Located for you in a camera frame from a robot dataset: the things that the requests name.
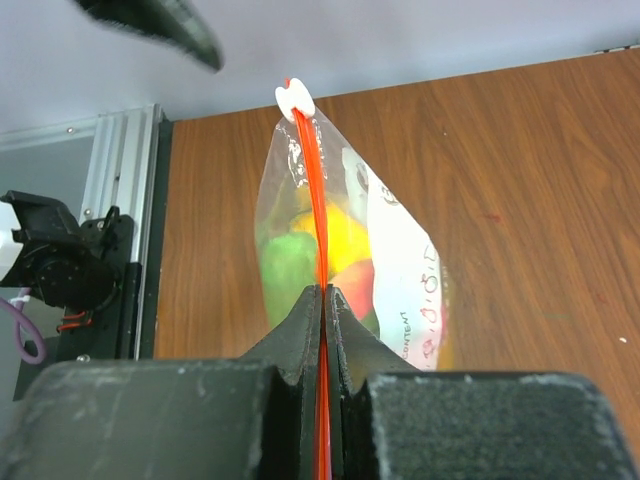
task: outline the wooden table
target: wooden table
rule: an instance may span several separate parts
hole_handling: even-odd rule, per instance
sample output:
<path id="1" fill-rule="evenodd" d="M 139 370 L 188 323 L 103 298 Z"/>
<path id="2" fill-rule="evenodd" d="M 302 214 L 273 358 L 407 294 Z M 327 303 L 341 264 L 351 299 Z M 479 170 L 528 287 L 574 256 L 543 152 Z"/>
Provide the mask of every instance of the wooden table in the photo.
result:
<path id="1" fill-rule="evenodd" d="M 640 49 L 317 105 L 449 267 L 456 368 L 583 373 L 640 458 Z M 175 126 L 156 357 L 267 333 L 253 215 L 279 118 Z"/>

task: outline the ziplock bag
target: ziplock bag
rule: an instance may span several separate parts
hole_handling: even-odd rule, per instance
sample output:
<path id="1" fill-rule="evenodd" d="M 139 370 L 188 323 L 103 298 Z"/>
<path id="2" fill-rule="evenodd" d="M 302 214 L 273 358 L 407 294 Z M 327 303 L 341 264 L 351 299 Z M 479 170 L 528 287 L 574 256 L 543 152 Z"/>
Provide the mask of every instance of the ziplock bag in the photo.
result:
<path id="1" fill-rule="evenodd" d="M 329 283 L 358 320 L 422 370 L 452 368 L 446 271 L 429 235 L 318 110 L 328 229 Z M 318 246 L 309 182 L 295 124 L 273 132 L 255 216 L 255 241 L 270 327 L 317 283 Z"/>

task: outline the purple cable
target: purple cable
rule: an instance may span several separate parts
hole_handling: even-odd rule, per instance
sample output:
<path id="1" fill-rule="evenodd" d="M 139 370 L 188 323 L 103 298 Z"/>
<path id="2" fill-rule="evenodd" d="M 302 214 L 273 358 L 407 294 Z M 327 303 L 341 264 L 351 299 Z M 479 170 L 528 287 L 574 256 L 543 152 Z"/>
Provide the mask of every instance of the purple cable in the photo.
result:
<path id="1" fill-rule="evenodd" d="M 24 297 L 31 293 L 30 288 L 23 288 L 20 290 L 18 294 L 19 297 Z M 44 339 L 31 320 L 29 320 L 24 313 L 22 313 L 22 309 L 24 308 L 24 302 L 17 301 L 15 302 L 15 307 L 7 302 L 4 298 L 0 298 L 0 308 L 4 309 L 11 315 L 14 320 L 14 328 L 13 328 L 13 338 L 16 342 L 16 348 L 18 349 L 18 353 L 22 360 L 31 365 L 37 365 L 38 363 L 42 363 L 42 361 L 47 356 L 47 349 L 44 345 Z M 34 357 L 29 352 L 27 352 L 22 343 L 22 332 L 20 328 L 24 328 L 25 331 L 31 335 L 34 343 L 36 344 L 36 349 L 38 350 L 38 354 Z"/>

